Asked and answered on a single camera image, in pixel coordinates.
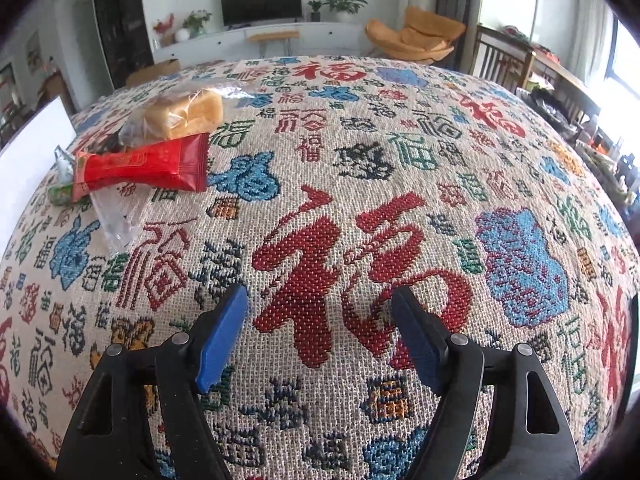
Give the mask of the wooden side table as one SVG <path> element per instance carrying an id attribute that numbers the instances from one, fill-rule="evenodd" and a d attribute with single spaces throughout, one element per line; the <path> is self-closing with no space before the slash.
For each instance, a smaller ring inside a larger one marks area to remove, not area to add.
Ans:
<path id="1" fill-rule="evenodd" d="M 588 118 L 600 116 L 601 107 L 586 85 L 561 64 L 533 50 L 526 55 L 525 69 L 521 87 L 548 90 L 567 112 L 571 124 L 582 124 Z"/>

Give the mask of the potted green plant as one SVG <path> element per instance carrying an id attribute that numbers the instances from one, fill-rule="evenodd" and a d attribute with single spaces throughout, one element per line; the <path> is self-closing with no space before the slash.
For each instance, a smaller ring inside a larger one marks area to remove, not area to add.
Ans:
<path id="1" fill-rule="evenodd" d="M 351 23 L 358 12 L 367 6 L 367 0 L 324 0 L 339 23 Z"/>

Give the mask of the black television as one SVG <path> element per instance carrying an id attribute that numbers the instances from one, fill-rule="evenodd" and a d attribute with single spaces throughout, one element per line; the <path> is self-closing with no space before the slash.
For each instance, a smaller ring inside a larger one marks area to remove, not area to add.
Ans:
<path id="1" fill-rule="evenodd" d="M 224 26 L 288 20 L 303 15 L 302 0 L 220 0 Z"/>

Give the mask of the woven patterned tablecloth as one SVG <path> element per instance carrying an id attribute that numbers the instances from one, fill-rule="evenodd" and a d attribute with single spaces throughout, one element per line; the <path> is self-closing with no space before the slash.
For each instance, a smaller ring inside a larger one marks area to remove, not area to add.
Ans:
<path id="1" fill-rule="evenodd" d="M 78 113 L 76 150 L 189 81 L 245 91 L 209 137 L 201 193 L 143 192 L 120 255 L 90 205 L 40 184 L 1 258 L 1 404 L 54 462 L 110 344 L 186 330 L 250 297 L 204 400 L 238 479 L 397 479 L 437 406 L 388 300 L 412 288 L 453 332 L 537 353 L 580 461 L 622 402 L 639 257 L 578 155 L 493 82 L 342 56 L 240 61 L 119 90 Z"/>

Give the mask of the red snack packet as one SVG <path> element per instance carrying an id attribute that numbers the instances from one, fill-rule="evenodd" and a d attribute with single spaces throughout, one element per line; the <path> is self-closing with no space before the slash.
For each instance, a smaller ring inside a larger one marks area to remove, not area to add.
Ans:
<path id="1" fill-rule="evenodd" d="M 120 153 L 76 157 L 73 201 L 100 188 L 135 183 L 166 190 L 201 193 L 206 190 L 208 134 L 148 144 Z"/>

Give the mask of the packaged bread loaf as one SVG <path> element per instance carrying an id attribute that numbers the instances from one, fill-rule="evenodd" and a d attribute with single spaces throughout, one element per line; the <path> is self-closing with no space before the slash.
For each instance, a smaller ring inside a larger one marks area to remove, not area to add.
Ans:
<path id="1" fill-rule="evenodd" d="M 234 79 L 197 79 L 177 84 L 138 106 L 119 130 L 124 148 L 140 148 L 200 133 L 212 133 L 224 112 L 253 89 Z"/>

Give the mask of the small wooden stool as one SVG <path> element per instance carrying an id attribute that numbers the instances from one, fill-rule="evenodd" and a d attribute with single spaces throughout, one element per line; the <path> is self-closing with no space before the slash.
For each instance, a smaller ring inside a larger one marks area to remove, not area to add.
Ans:
<path id="1" fill-rule="evenodd" d="M 282 30 L 282 32 L 263 32 L 246 37 L 250 44 L 257 44 L 258 53 L 261 58 L 267 56 L 267 49 L 270 44 L 278 42 L 283 47 L 285 56 L 293 55 L 292 41 L 299 38 L 297 30 Z"/>

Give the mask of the white tv cabinet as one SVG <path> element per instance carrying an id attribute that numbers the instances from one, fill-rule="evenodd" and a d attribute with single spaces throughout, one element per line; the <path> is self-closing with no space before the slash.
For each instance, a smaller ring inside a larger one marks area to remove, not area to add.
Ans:
<path id="1" fill-rule="evenodd" d="M 197 36 L 153 53 L 155 63 L 178 60 L 182 67 L 223 60 L 275 56 L 368 55 L 372 44 L 360 24 L 303 22 L 250 26 Z"/>

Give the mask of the orange lounge chair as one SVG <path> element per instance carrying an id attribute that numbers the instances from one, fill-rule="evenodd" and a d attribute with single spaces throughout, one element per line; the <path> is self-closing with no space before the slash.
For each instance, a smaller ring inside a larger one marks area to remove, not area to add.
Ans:
<path id="1" fill-rule="evenodd" d="M 391 29 L 378 20 L 370 20 L 364 32 L 388 58 L 433 64 L 454 52 L 465 29 L 465 24 L 451 18 L 408 6 L 402 29 Z"/>

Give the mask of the red flower arrangement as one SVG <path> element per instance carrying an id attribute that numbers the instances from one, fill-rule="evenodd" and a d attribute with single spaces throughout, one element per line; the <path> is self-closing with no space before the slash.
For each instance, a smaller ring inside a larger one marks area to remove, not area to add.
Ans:
<path id="1" fill-rule="evenodd" d="M 166 18 L 156 20 L 153 24 L 154 34 L 161 47 L 172 44 L 172 31 L 174 30 L 175 14 L 169 13 Z"/>

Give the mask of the white vase with plant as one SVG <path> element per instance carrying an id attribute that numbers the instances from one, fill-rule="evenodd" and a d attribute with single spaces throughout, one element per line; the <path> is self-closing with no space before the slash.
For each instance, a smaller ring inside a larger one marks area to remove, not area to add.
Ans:
<path id="1" fill-rule="evenodd" d="M 193 37 L 200 36 L 205 32 L 205 25 L 209 22 L 212 14 L 207 10 L 192 11 L 183 21 L 182 27 L 175 32 L 177 42 L 186 42 Z"/>

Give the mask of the dark wooden chair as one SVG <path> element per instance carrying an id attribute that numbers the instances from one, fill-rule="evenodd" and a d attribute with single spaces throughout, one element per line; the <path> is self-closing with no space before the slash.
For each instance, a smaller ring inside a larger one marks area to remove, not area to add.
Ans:
<path id="1" fill-rule="evenodd" d="M 535 55 L 526 42 L 478 25 L 473 54 L 471 75 L 495 82 L 512 93 L 528 84 Z"/>

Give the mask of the clear plastic snack bag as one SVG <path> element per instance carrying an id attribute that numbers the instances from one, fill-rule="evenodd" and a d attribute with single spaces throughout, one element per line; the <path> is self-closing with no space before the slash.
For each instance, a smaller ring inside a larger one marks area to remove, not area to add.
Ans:
<path id="1" fill-rule="evenodd" d="M 134 246 L 151 192 L 149 185 L 123 183 L 89 194 L 111 257 L 128 252 Z"/>

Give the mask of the silver triangular snack packet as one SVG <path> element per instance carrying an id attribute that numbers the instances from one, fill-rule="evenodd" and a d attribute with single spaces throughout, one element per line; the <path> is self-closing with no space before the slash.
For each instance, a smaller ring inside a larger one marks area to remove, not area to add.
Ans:
<path id="1" fill-rule="evenodd" d="M 58 184 L 73 185 L 76 159 L 68 151 L 58 145 L 54 150 L 55 166 L 58 170 Z"/>

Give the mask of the small potted plant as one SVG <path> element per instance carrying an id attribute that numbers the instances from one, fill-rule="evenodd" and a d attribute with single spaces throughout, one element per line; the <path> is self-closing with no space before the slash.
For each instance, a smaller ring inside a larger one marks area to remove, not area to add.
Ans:
<path id="1" fill-rule="evenodd" d="M 312 22 L 320 22 L 323 2 L 321 0 L 309 0 L 308 6 L 310 7 L 310 20 Z"/>

